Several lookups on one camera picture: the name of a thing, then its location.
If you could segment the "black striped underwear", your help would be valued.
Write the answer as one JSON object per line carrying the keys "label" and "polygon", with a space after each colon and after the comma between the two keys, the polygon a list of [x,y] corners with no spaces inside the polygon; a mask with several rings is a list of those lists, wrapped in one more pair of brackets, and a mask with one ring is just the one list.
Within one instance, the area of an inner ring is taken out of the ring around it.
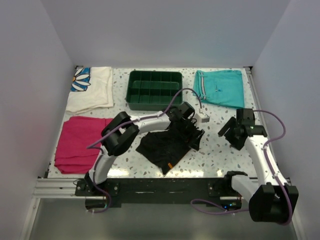
{"label": "black striped underwear", "polygon": [[136,151],[160,168],[165,176],[190,149],[177,130],[169,129],[148,132],[141,138]]}

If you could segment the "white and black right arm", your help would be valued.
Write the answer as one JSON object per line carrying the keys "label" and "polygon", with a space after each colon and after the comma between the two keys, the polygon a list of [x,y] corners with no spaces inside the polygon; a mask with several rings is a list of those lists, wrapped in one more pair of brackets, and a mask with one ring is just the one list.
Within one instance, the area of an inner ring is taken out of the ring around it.
{"label": "white and black right arm", "polygon": [[278,168],[269,144],[273,139],[263,125],[256,124],[255,110],[240,108],[218,132],[236,150],[246,148],[257,175],[258,183],[241,171],[228,171],[223,192],[230,197],[239,193],[248,202],[250,217],[255,222],[288,225],[298,201],[299,191],[288,183]]}

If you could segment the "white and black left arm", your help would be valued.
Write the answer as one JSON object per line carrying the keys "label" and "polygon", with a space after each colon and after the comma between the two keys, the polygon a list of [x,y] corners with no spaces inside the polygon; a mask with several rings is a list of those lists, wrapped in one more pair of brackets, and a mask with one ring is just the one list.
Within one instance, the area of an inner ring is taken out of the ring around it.
{"label": "white and black left arm", "polygon": [[174,143],[181,143],[187,150],[200,149],[200,141],[205,134],[198,124],[196,110],[188,103],[167,106],[153,114],[129,115],[122,111],[102,130],[101,139],[89,145],[88,149],[100,151],[92,168],[85,174],[86,191],[99,196],[104,190],[108,173],[117,157],[127,152],[137,136],[155,132],[173,134]]}

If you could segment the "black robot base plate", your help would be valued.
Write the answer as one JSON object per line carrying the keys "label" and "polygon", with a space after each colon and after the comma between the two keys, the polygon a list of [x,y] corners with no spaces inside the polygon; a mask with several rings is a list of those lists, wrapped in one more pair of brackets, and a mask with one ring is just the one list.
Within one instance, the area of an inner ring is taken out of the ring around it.
{"label": "black robot base plate", "polygon": [[232,190],[223,178],[109,178],[95,188],[80,179],[75,195],[85,198],[85,207],[90,210],[111,204],[120,208],[123,204],[186,204],[192,200],[207,205],[213,202],[225,210],[242,207],[242,198]]}

